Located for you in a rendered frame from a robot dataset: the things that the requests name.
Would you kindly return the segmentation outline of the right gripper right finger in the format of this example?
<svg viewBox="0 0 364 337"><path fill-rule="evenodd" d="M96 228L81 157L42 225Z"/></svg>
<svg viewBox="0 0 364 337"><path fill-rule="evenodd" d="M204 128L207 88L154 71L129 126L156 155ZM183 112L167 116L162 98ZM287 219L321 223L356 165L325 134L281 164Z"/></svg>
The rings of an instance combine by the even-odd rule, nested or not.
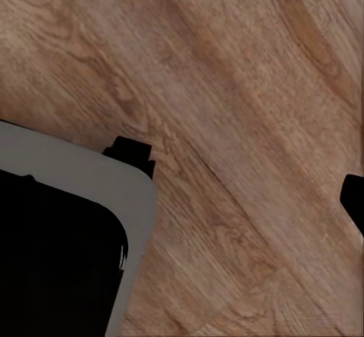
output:
<svg viewBox="0 0 364 337"><path fill-rule="evenodd" d="M341 188L340 202L364 235L364 178L347 175Z"/></svg>

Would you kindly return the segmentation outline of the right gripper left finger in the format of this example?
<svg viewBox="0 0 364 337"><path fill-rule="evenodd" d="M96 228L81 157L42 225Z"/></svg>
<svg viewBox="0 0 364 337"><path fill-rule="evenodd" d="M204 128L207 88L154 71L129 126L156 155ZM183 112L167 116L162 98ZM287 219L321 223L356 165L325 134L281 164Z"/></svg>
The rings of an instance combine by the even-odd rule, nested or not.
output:
<svg viewBox="0 0 364 337"><path fill-rule="evenodd" d="M39 205L33 175L0 183L0 265Z"/></svg>

